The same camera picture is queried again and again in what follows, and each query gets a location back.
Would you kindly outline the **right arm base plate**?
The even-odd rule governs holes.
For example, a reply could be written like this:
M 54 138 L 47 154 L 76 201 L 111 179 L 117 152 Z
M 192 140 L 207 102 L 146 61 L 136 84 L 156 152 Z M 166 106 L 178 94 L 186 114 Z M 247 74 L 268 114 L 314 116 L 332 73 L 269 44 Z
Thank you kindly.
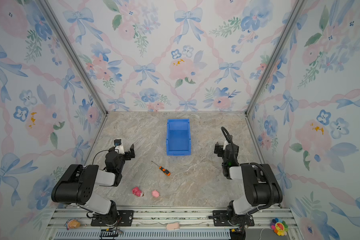
M 237 215 L 235 213 L 229 212 L 228 210 L 214 210 L 212 211 L 212 215 L 208 216 L 208 218 L 214 221 L 215 227 L 248 228 L 255 226 L 255 222 L 252 216 Z

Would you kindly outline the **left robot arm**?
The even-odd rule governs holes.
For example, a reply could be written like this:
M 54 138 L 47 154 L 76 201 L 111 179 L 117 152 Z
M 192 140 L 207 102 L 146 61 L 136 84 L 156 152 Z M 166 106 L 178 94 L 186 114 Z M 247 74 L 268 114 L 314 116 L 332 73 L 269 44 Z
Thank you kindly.
M 51 198 L 55 203 L 74 204 L 88 211 L 92 227 L 130 227 L 134 211 L 118 210 L 114 201 L 98 195 L 94 188 L 119 186 L 126 161 L 136 157 L 134 145 L 124 151 L 121 140 L 116 139 L 115 146 L 107 152 L 103 170 L 98 165 L 70 165 L 54 186 Z

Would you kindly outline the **orange black screwdriver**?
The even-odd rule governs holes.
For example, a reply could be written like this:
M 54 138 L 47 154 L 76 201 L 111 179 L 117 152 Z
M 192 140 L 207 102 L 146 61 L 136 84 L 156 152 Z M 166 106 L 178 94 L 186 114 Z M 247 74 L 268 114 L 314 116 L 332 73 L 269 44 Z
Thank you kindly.
M 152 163 L 155 164 L 157 167 L 159 167 L 159 170 L 160 170 L 162 173 L 164 173 L 166 176 L 170 176 L 170 175 L 171 175 L 171 173 L 170 173 L 169 170 L 167 170 L 167 169 L 165 169 L 164 167 L 162 167 L 162 166 L 154 163 L 153 161 L 152 161 Z

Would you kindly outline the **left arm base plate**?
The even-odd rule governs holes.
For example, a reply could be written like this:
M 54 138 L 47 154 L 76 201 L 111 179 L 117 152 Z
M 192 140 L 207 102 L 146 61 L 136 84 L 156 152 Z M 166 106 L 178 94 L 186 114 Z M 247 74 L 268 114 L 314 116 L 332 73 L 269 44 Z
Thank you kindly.
M 110 212 L 106 215 L 93 214 L 92 227 L 130 227 L 133 221 L 133 210 Z

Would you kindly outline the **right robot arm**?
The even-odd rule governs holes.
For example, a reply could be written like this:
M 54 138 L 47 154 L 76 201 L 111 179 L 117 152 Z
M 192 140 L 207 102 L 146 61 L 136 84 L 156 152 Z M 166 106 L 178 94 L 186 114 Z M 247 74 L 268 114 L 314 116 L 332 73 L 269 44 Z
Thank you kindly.
M 213 211 L 209 219 L 216 227 L 252 227 L 255 225 L 253 214 L 268 209 L 283 201 L 281 187 L 270 165 L 258 163 L 240 164 L 237 161 L 239 147 L 225 141 L 215 144 L 214 153 L 221 157 L 223 175 L 228 180 L 241 180 L 244 194 L 231 201 L 225 211 Z

